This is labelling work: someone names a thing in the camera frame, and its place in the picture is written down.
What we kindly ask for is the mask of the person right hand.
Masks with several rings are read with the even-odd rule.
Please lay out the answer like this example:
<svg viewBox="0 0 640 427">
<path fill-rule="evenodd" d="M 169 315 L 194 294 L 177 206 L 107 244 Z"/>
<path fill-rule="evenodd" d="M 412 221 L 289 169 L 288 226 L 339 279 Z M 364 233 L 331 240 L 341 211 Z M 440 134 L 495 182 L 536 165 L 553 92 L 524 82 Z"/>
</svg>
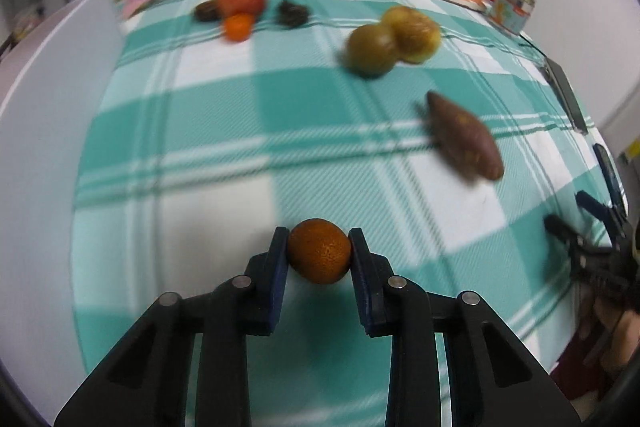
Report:
<svg viewBox="0 0 640 427">
<path fill-rule="evenodd" d="M 604 327 L 608 341 L 599 355 L 600 365 L 612 375 L 620 373 L 639 347 L 639 314 L 633 309 L 617 309 L 608 301 L 588 294 L 580 304 L 579 316 L 580 338 L 586 338 L 593 325 Z"/>
</svg>

